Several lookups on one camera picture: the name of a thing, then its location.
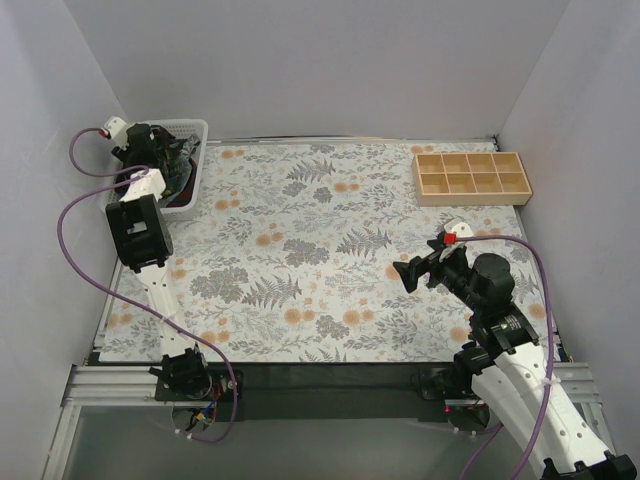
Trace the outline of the dark red patterned tie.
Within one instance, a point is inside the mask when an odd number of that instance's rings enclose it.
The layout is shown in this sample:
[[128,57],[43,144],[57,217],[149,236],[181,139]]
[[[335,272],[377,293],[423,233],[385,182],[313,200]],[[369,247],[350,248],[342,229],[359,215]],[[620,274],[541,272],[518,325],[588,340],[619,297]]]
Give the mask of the dark red patterned tie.
[[[166,128],[158,124],[156,124],[156,126],[158,126],[160,130],[160,135],[159,135],[159,140],[161,144],[160,155],[161,155],[161,150],[164,147],[166,147],[169,143],[172,143],[173,141],[178,139],[184,139],[184,138],[177,138],[175,135],[171,134]],[[161,196],[161,199],[159,201],[159,205],[161,208],[184,207],[191,201],[191,198],[193,195],[193,189],[195,185],[195,178],[197,174],[197,165],[194,163],[191,163],[191,165],[193,167],[193,171],[189,180],[187,181],[185,188],[180,193],[176,193],[167,197]]]

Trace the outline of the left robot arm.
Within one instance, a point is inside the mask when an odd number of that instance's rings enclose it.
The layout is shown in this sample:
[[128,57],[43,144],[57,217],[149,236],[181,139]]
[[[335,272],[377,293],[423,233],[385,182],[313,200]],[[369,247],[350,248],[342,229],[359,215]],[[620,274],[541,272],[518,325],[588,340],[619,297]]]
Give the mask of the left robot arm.
[[186,335],[168,266],[172,240],[161,213],[175,199],[188,201],[184,191],[195,181],[192,159],[201,140],[192,134],[178,138],[158,124],[128,123],[110,118],[103,135],[114,141],[112,155],[124,173],[116,180],[134,181],[117,189],[119,198],[106,206],[107,221],[121,263],[133,271],[151,309],[160,314],[161,363],[152,367],[171,392],[192,400],[205,398],[213,377],[197,342]]

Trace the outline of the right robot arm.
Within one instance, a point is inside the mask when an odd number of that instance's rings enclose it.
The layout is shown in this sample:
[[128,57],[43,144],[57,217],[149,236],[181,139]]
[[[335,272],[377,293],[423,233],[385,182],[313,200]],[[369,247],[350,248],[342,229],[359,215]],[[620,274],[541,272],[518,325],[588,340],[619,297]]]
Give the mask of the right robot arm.
[[583,419],[554,374],[551,345],[543,345],[515,304],[515,280],[502,256],[466,256],[463,240],[443,233],[431,253],[396,262],[405,290],[421,277],[444,286],[472,312],[470,341],[454,357],[454,389],[478,397],[497,414],[522,449],[512,473],[530,467],[541,479],[634,479],[637,469],[615,454]]

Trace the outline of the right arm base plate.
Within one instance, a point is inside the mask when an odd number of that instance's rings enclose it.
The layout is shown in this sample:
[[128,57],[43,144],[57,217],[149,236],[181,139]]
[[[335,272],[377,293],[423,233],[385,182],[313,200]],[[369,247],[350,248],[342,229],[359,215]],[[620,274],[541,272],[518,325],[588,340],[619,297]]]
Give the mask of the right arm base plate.
[[454,367],[419,369],[410,376],[410,385],[424,400],[477,400],[470,381]]

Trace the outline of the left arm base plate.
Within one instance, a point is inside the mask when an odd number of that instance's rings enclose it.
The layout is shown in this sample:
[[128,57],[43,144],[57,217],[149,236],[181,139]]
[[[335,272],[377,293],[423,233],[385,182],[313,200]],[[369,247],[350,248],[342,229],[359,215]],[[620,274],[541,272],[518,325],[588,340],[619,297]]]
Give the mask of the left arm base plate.
[[205,401],[217,398],[232,402],[232,378],[227,370],[209,367],[204,375],[195,380],[168,383],[160,378],[161,370],[150,367],[149,373],[157,379],[154,398],[158,401]]

